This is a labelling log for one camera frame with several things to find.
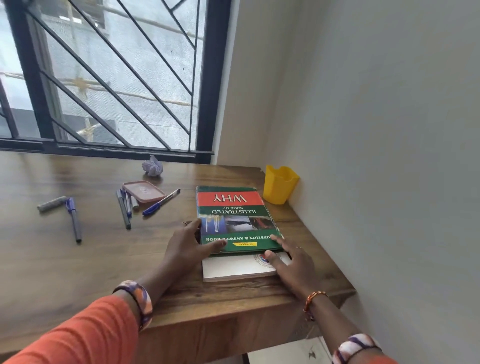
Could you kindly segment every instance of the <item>crumpled paper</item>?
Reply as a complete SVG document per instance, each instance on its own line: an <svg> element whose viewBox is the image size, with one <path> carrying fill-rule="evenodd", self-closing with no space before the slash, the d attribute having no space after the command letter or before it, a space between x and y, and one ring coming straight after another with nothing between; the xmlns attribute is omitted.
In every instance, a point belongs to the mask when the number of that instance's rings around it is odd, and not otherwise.
<svg viewBox="0 0 480 364"><path fill-rule="evenodd" d="M150 160L142 163L142 168L150 177L157 177L163 172L162 162L153 155L150 155Z"/></svg>

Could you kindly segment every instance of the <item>pink lid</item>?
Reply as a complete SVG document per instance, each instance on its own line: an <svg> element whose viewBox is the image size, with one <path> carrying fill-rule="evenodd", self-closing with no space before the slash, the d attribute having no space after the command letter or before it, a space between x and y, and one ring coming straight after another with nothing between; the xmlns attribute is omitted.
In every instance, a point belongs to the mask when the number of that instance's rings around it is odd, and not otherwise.
<svg viewBox="0 0 480 364"><path fill-rule="evenodd" d="M162 190L148 181L127 182L123 184L123 189L143 204L158 202L166 196Z"/></svg>

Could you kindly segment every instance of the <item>finger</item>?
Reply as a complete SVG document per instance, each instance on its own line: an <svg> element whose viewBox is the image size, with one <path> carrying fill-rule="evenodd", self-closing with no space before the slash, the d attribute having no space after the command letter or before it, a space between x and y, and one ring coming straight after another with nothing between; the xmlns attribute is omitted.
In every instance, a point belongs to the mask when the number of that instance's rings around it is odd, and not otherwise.
<svg viewBox="0 0 480 364"><path fill-rule="evenodd" d="M267 258L268 262L275 268L277 271L281 271L282 269L286 268L287 265L282 262L282 259L278 255L276 255L271 250L267 250L265 252L265 258Z"/></svg>
<svg viewBox="0 0 480 364"><path fill-rule="evenodd" d="M188 224L185 227L185 229L190 230L190 231L196 231L200 227L201 223L202 223L202 219L198 218L198 219L192 221L190 224Z"/></svg>
<svg viewBox="0 0 480 364"><path fill-rule="evenodd" d="M199 245L198 249L202 252L202 260L208 258L213 253L219 253L227 246L226 240L215 240L208 244Z"/></svg>
<svg viewBox="0 0 480 364"><path fill-rule="evenodd" d="M297 255L298 253L298 250L296 249L295 246L292 246L291 243L287 242L285 239L283 239L282 237L280 236L276 236L276 235L270 235L270 239L276 241L277 243L279 243L283 250L285 250L287 253L289 253L292 258Z"/></svg>

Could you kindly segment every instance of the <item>wooden desk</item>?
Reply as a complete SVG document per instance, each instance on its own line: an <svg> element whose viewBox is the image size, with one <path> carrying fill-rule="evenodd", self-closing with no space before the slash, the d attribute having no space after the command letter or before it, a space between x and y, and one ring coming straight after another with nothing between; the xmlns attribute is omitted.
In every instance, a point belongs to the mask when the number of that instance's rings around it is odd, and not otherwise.
<svg viewBox="0 0 480 364"><path fill-rule="evenodd" d="M141 162L0 152L0 359L135 279L161 260L174 230L196 217L197 185L263 189L258 168L165 163L162 180L181 195L153 218L135 215L124 227L115 191L145 178ZM45 215L39 203L76 199L83 243L60 207ZM288 205L267 204L286 237L310 253L337 305L353 287ZM319 335L278 277L203 283L201 266L174 285L141 334L136 362L201 364Z"/></svg>

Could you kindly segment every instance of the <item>blue pen cap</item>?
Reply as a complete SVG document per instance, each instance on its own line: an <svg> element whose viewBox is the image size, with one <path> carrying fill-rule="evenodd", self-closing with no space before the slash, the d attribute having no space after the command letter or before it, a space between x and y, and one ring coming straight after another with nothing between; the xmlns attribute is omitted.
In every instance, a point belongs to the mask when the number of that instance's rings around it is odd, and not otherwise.
<svg viewBox="0 0 480 364"><path fill-rule="evenodd" d="M75 208L75 200L73 199L73 197L69 197L67 202L65 202L65 207L67 207L68 212L72 212L73 210L75 210L75 211L77 210Z"/></svg>

